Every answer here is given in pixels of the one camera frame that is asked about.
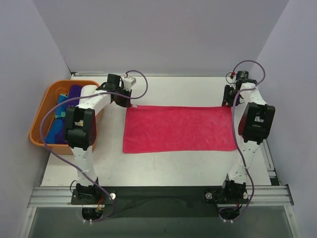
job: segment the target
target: screw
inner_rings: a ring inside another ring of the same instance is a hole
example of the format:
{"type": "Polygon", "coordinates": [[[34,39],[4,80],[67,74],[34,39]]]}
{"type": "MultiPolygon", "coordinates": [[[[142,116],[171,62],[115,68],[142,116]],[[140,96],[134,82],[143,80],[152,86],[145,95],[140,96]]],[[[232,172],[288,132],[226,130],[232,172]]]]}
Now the screw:
{"type": "Polygon", "coordinates": [[[115,200],[115,193],[112,192],[112,193],[110,194],[110,197],[111,197],[113,200],[115,200]]]}
{"type": "Polygon", "coordinates": [[[206,198],[208,200],[212,199],[212,193],[211,192],[206,193],[205,196],[206,196],[206,198]]]}

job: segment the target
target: cable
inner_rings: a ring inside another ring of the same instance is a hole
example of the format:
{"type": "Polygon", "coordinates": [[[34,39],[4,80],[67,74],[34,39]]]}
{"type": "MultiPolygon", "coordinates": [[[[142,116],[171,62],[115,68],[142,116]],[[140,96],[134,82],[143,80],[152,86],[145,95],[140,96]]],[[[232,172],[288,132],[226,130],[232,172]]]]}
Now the cable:
{"type": "Polygon", "coordinates": [[[71,192],[71,194],[73,194],[73,191],[71,190],[71,186],[73,185],[74,182],[77,182],[77,180],[73,180],[73,182],[71,182],[71,184],[69,186],[69,191],[71,192]]]}
{"type": "Polygon", "coordinates": [[[138,96],[138,97],[128,97],[128,96],[125,96],[125,95],[121,95],[119,93],[114,93],[114,92],[101,92],[101,93],[97,93],[97,94],[94,94],[94,95],[89,95],[89,96],[83,96],[83,97],[76,97],[76,98],[71,98],[71,99],[67,99],[65,100],[64,102],[61,102],[59,104],[57,104],[55,107],[53,107],[51,110],[49,110],[49,112],[43,117],[43,120],[41,122],[41,125],[40,125],[40,136],[41,136],[41,140],[42,142],[44,143],[44,146],[45,148],[47,148],[53,155],[55,155],[57,158],[59,158],[60,160],[64,161],[65,163],[69,164],[70,166],[74,167],[75,169],[77,169],[79,172],[82,173],[82,175],[88,180],[90,181],[92,184],[94,184],[95,186],[97,186],[103,193],[105,193],[109,199],[111,200],[113,206],[112,206],[112,211],[106,215],[103,215],[102,217],[100,217],[99,219],[96,219],[94,220],[93,222],[98,222],[98,221],[102,221],[104,220],[105,218],[111,216],[114,212],[114,200],[113,198],[110,196],[110,194],[103,188],[101,187],[98,183],[96,183],[95,181],[93,181],[80,167],[78,167],[77,165],[73,164],[72,162],[64,159],[63,157],[61,157],[60,155],[58,155],[56,152],[54,152],[49,146],[48,144],[45,142],[45,138],[44,138],[44,135],[43,135],[43,124],[45,122],[45,120],[47,119],[47,117],[49,116],[49,114],[51,114],[56,108],[58,108],[59,106],[61,105],[64,105],[66,103],[69,103],[71,101],[75,101],[75,100],[79,100],[79,99],[85,99],[85,98],[93,98],[93,97],[96,97],[96,96],[99,96],[99,95],[105,95],[105,94],[112,94],[112,95],[116,95],[116,96],[120,96],[120,97],[123,97],[123,98],[127,98],[127,99],[139,99],[139,98],[142,98],[148,91],[148,87],[149,87],[149,84],[148,84],[148,80],[147,78],[145,77],[145,75],[143,73],[141,73],[140,71],[138,70],[129,70],[127,72],[125,72],[125,75],[128,76],[128,73],[130,72],[136,72],[136,73],[139,73],[140,75],[143,76],[144,80],[145,80],[145,83],[146,83],[146,89],[144,91],[144,93],[141,95],[141,96],[138,96]]]}
{"type": "Polygon", "coordinates": [[[124,88],[124,83],[123,83],[122,77],[120,77],[120,80],[121,80],[121,89],[123,89],[124,88]]]}
{"type": "Polygon", "coordinates": [[[230,74],[230,73],[232,73],[232,72],[229,72],[229,73],[226,74],[226,81],[227,81],[228,84],[234,84],[234,82],[233,82],[233,83],[229,83],[229,82],[228,82],[227,77],[228,77],[228,74],[230,74]]]}
{"type": "Polygon", "coordinates": [[[250,175],[250,173],[249,173],[249,170],[248,170],[248,168],[247,168],[246,160],[245,160],[245,158],[244,158],[244,156],[243,156],[243,154],[242,154],[242,151],[241,151],[241,149],[240,149],[240,147],[239,147],[239,145],[238,145],[238,141],[237,141],[236,130],[235,130],[235,126],[234,126],[234,114],[235,114],[235,109],[236,109],[236,103],[237,103],[237,100],[238,100],[238,98],[239,98],[239,95],[240,95],[242,92],[245,92],[245,91],[253,91],[260,83],[263,82],[263,80],[265,79],[265,76],[266,76],[265,69],[263,68],[263,66],[262,66],[260,63],[254,61],[254,60],[244,60],[244,61],[241,61],[240,63],[238,63],[238,64],[234,67],[232,73],[234,73],[234,71],[236,70],[236,68],[237,68],[240,64],[242,64],[242,63],[244,63],[244,62],[252,62],[252,63],[257,64],[257,65],[262,69],[262,71],[263,71],[263,78],[262,78],[253,88],[245,88],[245,89],[241,89],[240,91],[238,91],[237,94],[236,94],[236,96],[234,97],[234,100],[233,100],[233,106],[232,106],[232,120],[231,120],[233,140],[234,140],[234,143],[235,143],[235,145],[236,145],[236,147],[237,147],[237,150],[238,150],[238,152],[239,152],[239,154],[240,154],[240,156],[241,156],[241,158],[242,158],[243,166],[244,166],[244,168],[245,168],[245,170],[246,170],[246,173],[247,173],[247,175],[248,175],[248,177],[249,177],[249,179],[250,179],[251,187],[252,187],[252,192],[251,192],[249,201],[247,202],[245,208],[242,210],[242,212],[240,213],[240,215],[237,216],[236,218],[232,219],[232,221],[238,219],[239,217],[241,217],[241,216],[247,211],[247,209],[248,209],[248,207],[249,207],[249,205],[250,205],[250,203],[251,203],[251,200],[252,200],[252,198],[253,198],[253,196],[254,196],[254,190],[255,190],[253,179],[252,179],[252,177],[251,177],[251,175],[250,175]]]}
{"type": "Polygon", "coordinates": [[[225,220],[232,220],[230,218],[230,216],[237,212],[237,211],[240,211],[242,208],[242,204],[239,206],[237,205],[237,207],[223,207],[223,208],[220,208],[218,210],[218,213],[219,213],[219,217],[222,218],[222,219],[225,219],[225,220]]]}

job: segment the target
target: folded towel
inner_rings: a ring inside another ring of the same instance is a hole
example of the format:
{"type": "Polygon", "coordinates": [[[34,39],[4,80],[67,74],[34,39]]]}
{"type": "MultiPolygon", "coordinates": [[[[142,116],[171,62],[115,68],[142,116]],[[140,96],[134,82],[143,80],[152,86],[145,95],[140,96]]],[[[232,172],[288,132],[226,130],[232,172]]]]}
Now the folded towel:
{"type": "Polygon", "coordinates": [[[64,139],[64,126],[65,126],[65,118],[62,118],[62,127],[55,135],[55,144],[67,144],[67,141],[64,139]]]}
{"type": "Polygon", "coordinates": [[[63,127],[62,118],[57,118],[53,121],[48,134],[45,137],[47,144],[55,144],[55,136],[60,132],[63,127]]]}
{"type": "MultiPolygon", "coordinates": [[[[64,102],[66,99],[67,99],[66,95],[60,94],[60,96],[58,97],[57,104],[64,102]]],[[[64,118],[65,115],[66,115],[66,105],[65,104],[56,108],[55,118],[64,118]]]]}
{"type": "MultiPolygon", "coordinates": [[[[82,86],[79,85],[72,85],[69,89],[68,99],[80,97],[82,86]]],[[[65,111],[68,106],[77,106],[79,104],[79,99],[66,103],[65,111]]],[[[67,141],[64,139],[64,125],[65,125],[65,118],[61,118],[61,127],[59,131],[54,135],[54,143],[55,144],[67,144],[67,141]]]]}
{"type": "MultiPolygon", "coordinates": [[[[83,87],[80,85],[72,85],[69,89],[68,99],[80,97],[82,88],[83,87]]],[[[79,99],[66,103],[66,107],[77,106],[78,104],[79,104],[79,99]]]]}

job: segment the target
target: white table surface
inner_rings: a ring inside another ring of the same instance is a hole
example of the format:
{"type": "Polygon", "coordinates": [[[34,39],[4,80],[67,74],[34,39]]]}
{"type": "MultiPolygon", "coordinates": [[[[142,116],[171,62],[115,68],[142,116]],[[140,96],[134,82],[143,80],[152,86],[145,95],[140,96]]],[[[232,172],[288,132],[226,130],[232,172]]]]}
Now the white table surface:
{"type": "MultiPolygon", "coordinates": [[[[145,89],[143,78],[136,77],[132,96],[145,89]]],[[[106,77],[74,77],[90,79],[99,84],[106,77]]],[[[148,77],[148,93],[141,99],[131,100],[137,105],[158,106],[221,106],[223,77],[148,77]]],[[[238,123],[244,111],[236,109],[238,123]]],[[[144,154],[122,152],[126,108],[115,103],[105,107],[97,146],[93,151],[94,165],[102,186],[194,186],[222,185],[235,162],[237,150],[179,151],[144,154]]],[[[271,185],[264,162],[264,150],[259,149],[250,167],[255,185],[271,185]]],[[[63,156],[74,163],[73,156],[63,156]]],[[[69,186],[77,179],[77,171],[50,154],[42,186],[69,186]]]]}

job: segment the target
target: purple cloth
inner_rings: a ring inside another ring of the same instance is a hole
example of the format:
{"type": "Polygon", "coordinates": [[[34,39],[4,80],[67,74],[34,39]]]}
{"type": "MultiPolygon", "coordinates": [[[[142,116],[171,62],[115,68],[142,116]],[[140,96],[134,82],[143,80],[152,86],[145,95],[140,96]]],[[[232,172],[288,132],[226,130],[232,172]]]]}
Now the purple cloth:
{"type": "MultiPolygon", "coordinates": [[[[83,87],[79,85],[72,85],[70,87],[67,99],[80,97],[82,88],[83,87]]],[[[66,103],[66,108],[68,106],[77,106],[78,104],[79,104],[79,99],[66,103]]],[[[67,144],[67,141],[64,139],[64,126],[65,126],[65,118],[62,118],[61,130],[59,131],[59,133],[55,135],[55,144],[67,144]]]]}
{"type": "MultiPolygon", "coordinates": [[[[80,97],[80,93],[81,93],[81,89],[83,87],[80,85],[72,85],[70,87],[69,93],[68,93],[68,98],[67,99],[71,99],[71,98],[77,98],[80,97]]],[[[66,103],[66,108],[68,106],[77,106],[79,104],[79,99],[78,100],[74,100],[71,101],[69,103],[66,103]]]]}

